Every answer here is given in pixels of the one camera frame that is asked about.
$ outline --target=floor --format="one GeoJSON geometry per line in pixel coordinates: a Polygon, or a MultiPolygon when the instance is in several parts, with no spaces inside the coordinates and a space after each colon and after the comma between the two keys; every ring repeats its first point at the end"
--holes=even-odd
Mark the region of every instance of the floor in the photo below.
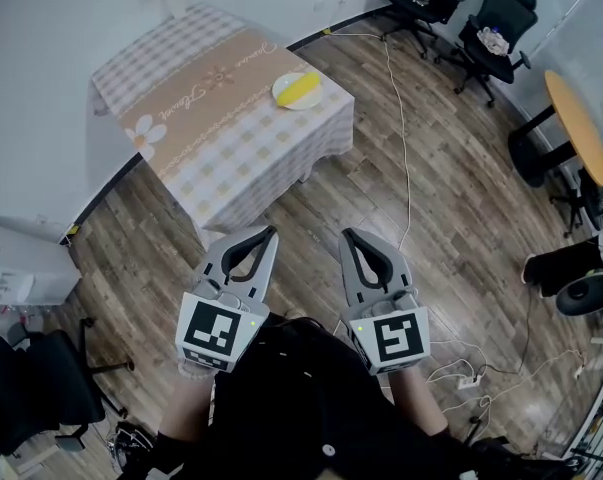
{"type": "MultiPolygon", "coordinates": [[[[366,20],[347,32],[379,33],[366,20]]],[[[531,189],[510,163],[506,138],[516,111],[500,98],[489,110],[484,95],[468,87],[457,96],[456,68],[421,60],[407,34],[389,41],[392,67],[404,102],[411,175],[411,228],[402,251],[412,268],[419,300],[430,308],[433,340],[478,344],[495,367],[478,389],[459,392],[456,379],[431,384],[442,407],[493,396],[569,348],[587,353],[588,369],[573,377],[571,355],[546,366],[493,405],[484,435],[507,434],[522,452],[561,453],[598,391],[603,347],[589,345],[596,319],[560,316],[519,279],[531,252],[566,245],[564,220],[547,189],[531,189]]],[[[337,236],[357,226],[398,244],[408,225],[399,107],[388,80],[383,44],[373,38],[322,38],[297,52],[356,98],[354,148],[321,160],[305,184],[296,184],[260,222],[274,224],[281,244],[267,303],[285,314],[302,308],[335,329],[345,296],[337,236]]],[[[136,371],[101,376],[134,421],[156,430],[174,376],[173,336],[179,304],[202,248],[193,227],[145,163],[132,170],[88,218],[72,249],[83,280],[69,302],[50,314],[54,325],[76,329],[77,319],[98,319],[88,346],[93,364],[130,356],[136,371]]],[[[421,363],[427,375],[459,357],[475,368],[480,354],[459,343],[432,345],[421,363]]],[[[463,371],[457,365],[449,372],[463,371]]],[[[473,401],[447,413],[452,432],[465,437],[468,418],[483,412],[473,401]]],[[[101,442],[115,418],[90,430],[88,449],[58,453],[34,478],[115,478],[101,442]]],[[[44,435],[24,446],[22,459],[45,448],[44,435]]]]}

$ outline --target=person's hand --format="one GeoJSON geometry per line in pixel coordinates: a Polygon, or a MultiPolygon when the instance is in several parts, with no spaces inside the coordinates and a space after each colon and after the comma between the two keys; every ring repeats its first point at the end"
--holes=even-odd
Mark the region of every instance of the person's hand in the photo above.
{"type": "Polygon", "coordinates": [[[203,380],[214,377],[219,371],[215,368],[202,366],[194,361],[188,361],[187,359],[179,359],[179,366],[177,369],[182,377],[189,380],[203,380]]]}

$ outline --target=person's arm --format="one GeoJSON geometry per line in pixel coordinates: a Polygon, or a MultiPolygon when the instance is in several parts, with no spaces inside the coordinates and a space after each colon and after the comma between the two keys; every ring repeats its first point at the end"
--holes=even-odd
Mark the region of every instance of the person's arm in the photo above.
{"type": "Polygon", "coordinates": [[[394,405],[412,423],[433,436],[448,427],[448,420],[425,383],[418,365],[388,375],[394,405]]]}
{"type": "Polygon", "coordinates": [[[208,428],[213,385],[213,376],[190,380],[179,375],[159,433],[178,441],[199,441],[208,428]]]}

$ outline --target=vase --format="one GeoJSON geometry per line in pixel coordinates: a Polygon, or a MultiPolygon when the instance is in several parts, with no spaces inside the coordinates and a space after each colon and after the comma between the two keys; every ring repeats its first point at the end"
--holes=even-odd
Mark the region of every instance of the vase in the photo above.
{"type": "Polygon", "coordinates": [[[186,13],[185,0],[165,0],[170,13],[174,18],[183,18],[186,13]]]}

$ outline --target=black shirt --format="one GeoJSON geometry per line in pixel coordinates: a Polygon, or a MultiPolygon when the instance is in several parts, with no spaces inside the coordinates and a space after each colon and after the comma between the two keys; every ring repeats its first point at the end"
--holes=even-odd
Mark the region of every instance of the black shirt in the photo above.
{"type": "Polygon", "coordinates": [[[478,469],[447,432],[429,437],[408,421],[356,352],[309,319],[264,326],[234,371],[217,374],[215,393],[203,441],[160,435],[147,469],[185,463],[175,478],[299,480],[327,468],[345,479],[458,479],[478,469]]]}

